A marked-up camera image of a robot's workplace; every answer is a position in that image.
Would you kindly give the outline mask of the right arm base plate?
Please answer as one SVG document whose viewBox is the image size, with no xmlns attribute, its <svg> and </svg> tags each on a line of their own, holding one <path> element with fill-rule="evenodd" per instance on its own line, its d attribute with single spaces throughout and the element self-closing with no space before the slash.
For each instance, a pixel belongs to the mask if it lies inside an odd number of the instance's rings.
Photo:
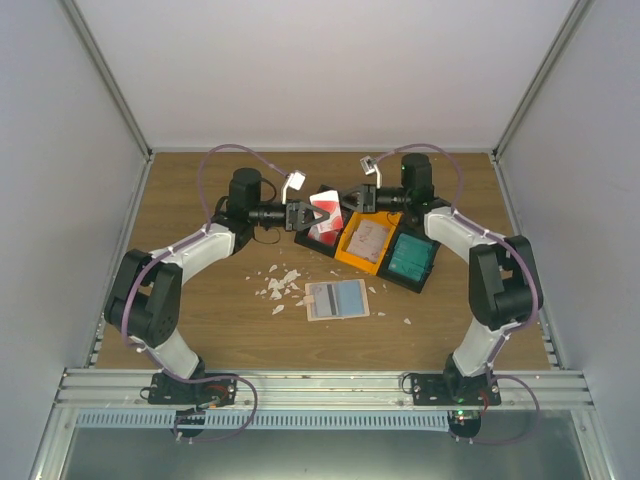
<svg viewBox="0 0 640 480">
<path fill-rule="evenodd" d="M 478 436 L 488 409 L 501 404 L 499 387 L 479 375 L 470 379 L 457 374 L 405 373 L 399 380 L 414 406 L 445 407 L 450 433 L 472 441 Z"/>
</svg>

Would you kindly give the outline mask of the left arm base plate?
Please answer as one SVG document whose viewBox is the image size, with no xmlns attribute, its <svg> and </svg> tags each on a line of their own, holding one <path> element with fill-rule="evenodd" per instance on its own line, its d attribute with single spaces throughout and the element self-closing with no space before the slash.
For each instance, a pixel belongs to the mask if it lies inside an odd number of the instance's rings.
<svg viewBox="0 0 640 480">
<path fill-rule="evenodd" d="M 178 381 L 166 373 L 152 376 L 143 387 L 140 398 L 150 405 L 177 406 L 171 431 L 180 440 L 194 440 L 204 432 L 205 411 L 211 407 L 226 407 L 235 403 L 238 383 L 236 375 L 206 377 L 205 382 Z"/>
</svg>

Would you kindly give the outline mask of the beige leather card holder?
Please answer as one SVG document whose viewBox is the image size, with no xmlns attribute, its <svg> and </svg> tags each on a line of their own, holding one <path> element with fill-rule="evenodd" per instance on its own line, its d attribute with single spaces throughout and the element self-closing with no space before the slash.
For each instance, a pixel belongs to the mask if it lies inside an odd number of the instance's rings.
<svg viewBox="0 0 640 480">
<path fill-rule="evenodd" d="M 305 294 L 303 296 L 302 302 L 303 306 L 306 309 L 307 320 L 309 322 L 347 320 L 353 318 L 365 318 L 370 316 L 366 284 L 362 279 L 314 283 L 331 283 L 334 285 L 337 297 L 338 316 L 321 320 L 311 320 L 309 318 L 309 307 L 307 306 L 307 300 L 305 299 L 305 297 L 307 294 L 308 284 L 313 283 L 307 283 L 305 285 Z"/>
</svg>

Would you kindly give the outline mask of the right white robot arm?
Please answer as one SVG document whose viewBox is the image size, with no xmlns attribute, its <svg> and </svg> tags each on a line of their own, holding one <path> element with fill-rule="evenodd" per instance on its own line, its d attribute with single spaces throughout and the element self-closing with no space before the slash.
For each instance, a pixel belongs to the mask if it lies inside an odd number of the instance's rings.
<svg viewBox="0 0 640 480">
<path fill-rule="evenodd" d="M 442 388 L 451 403 L 468 403 L 491 384 L 494 361 L 510 336 L 534 323 L 543 304 L 529 240 L 499 235 L 464 216 L 455 202 L 438 197 L 431 162 L 423 153 L 403 156 L 400 186 L 386 188 L 376 181 L 341 196 L 343 206 L 354 212 L 407 214 L 429 240 L 466 262 L 472 320 L 446 360 Z"/>
</svg>

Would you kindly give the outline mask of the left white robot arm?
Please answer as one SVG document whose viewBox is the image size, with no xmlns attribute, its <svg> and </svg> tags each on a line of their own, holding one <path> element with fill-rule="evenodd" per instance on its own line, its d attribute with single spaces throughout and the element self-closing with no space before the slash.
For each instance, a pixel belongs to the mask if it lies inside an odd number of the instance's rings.
<svg viewBox="0 0 640 480">
<path fill-rule="evenodd" d="M 121 260 L 103 316 L 125 345 L 147 354 L 172 379 L 171 391 L 185 404 L 203 398 L 206 380 L 201 358 L 178 331 L 182 287 L 212 264 L 233 256 L 257 227 L 304 231 L 330 219 L 330 213 L 286 197 L 262 199 L 261 173 L 233 173 L 228 194 L 193 234 L 167 247 L 128 251 Z"/>
</svg>

